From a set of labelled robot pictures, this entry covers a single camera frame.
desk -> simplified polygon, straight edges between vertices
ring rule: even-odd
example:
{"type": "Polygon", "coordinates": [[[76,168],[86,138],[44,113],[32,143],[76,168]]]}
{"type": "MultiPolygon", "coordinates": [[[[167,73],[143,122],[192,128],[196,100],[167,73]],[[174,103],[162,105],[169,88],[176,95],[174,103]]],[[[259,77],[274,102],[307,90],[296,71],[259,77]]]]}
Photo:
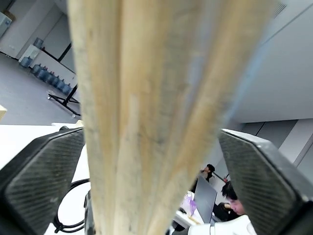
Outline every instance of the desk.
{"type": "MultiPolygon", "coordinates": [[[[3,168],[16,154],[18,154],[33,139],[57,132],[58,126],[25,126],[25,125],[0,125],[0,169],[3,168]]],[[[89,178],[86,147],[83,148],[81,157],[74,174],[73,181],[89,178]]],[[[81,185],[72,190],[63,200],[59,209],[60,221],[64,224],[76,224],[84,219],[84,199],[90,189],[90,184],[81,185]]],[[[55,227],[50,224],[45,235],[54,235],[55,227]]],[[[74,233],[84,235],[84,230],[74,233]]]]}
{"type": "MultiPolygon", "coordinates": [[[[195,194],[193,192],[189,193],[192,195],[192,199],[194,199],[195,194]]],[[[191,216],[194,220],[198,221],[200,224],[204,224],[201,215],[199,214],[198,209],[195,210],[194,214],[191,216]]],[[[197,225],[197,223],[190,219],[186,214],[183,214],[180,211],[176,211],[175,217],[173,219],[175,222],[183,226],[184,228],[187,228],[192,225],[197,225]]]]}

bundle of wooden sticks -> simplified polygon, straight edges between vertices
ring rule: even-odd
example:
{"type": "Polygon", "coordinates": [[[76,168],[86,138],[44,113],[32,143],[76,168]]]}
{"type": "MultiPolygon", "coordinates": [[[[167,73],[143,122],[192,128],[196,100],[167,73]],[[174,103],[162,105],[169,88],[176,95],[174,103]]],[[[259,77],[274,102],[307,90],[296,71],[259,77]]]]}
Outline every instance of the bundle of wooden sticks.
{"type": "Polygon", "coordinates": [[[97,234],[164,234],[273,5],[68,1],[97,234]]]}

laptop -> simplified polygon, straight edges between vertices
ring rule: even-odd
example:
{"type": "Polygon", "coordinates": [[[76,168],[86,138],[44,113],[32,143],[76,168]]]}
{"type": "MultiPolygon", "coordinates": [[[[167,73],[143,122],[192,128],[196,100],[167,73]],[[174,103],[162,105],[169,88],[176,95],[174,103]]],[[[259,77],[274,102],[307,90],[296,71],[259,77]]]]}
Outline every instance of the laptop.
{"type": "Polygon", "coordinates": [[[199,176],[194,201],[205,224],[210,223],[217,192],[205,178],[199,176]]]}

blue water jug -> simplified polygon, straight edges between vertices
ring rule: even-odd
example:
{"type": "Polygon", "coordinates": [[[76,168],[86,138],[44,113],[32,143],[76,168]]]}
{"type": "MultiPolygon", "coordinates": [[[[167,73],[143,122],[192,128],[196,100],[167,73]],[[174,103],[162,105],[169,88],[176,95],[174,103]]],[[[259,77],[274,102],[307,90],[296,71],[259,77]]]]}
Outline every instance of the blue water jug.
{"type": "Polygon", "coordinates": [[[28,68],[31,62],[33,62],[33,59],[31,59],[29,56],[24,57],[22,61],[20,62],[20,65],[23,66],[24,68],[28,68]]]}
{"type": "Polygon", "coordinates": [[[37,77],[38,77],[39,79],[45,81],[45,76],[46,76],[47,73],[49,73],[49,72],[47,71],[47,68],[43,68],[42,70],[39,71],[37,77]]]}
{"type": "Polygon", "coordinates": [[[70,87],[70,83],[68,83],[62,88],[62,93],[68,95],[71,90],[72,88],[70,87]]]}
{"type": "Polygon", "coordinates": [[[60,80],[57,84],[57,89],[62,90],[65,86],[64,79],[60,80]]]}
{"type": "Polygon", "coordinates": [[[59,76],[54,76],[51,85],[56,88],[59,81],[60,81],[59,76]]]}
{"type": "Polygon", "coordinates": [[[31,73],[36,75],[40,69],[41,69],[41,64],[36,64],[36,65],[34,65],[33,69],[31,70],[31,73]]]}
{"type": "Polygon", "coordinates": [[[45,77],[45,82],[52,85],[52,81],[54,80],[54,75],[50,72],[45,77]]]}

gray floor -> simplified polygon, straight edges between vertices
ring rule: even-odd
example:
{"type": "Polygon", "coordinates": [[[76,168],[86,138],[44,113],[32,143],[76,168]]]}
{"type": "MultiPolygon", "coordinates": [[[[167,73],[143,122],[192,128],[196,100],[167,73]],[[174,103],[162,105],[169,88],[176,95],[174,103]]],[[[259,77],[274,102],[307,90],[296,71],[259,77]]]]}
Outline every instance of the gray floor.
{"type": "MultiPolygon", "coordinates": [[[[0,124],[51,125],[52,122],[75,123],[80,117],[59,103],[47,99],[48,92],[64,97],[57,89],[33,76],[16,60],[0,54],[0,104],[8,111],[0,124]]],[[[79,111],[79,104],[70,107],[79,111]]]]}

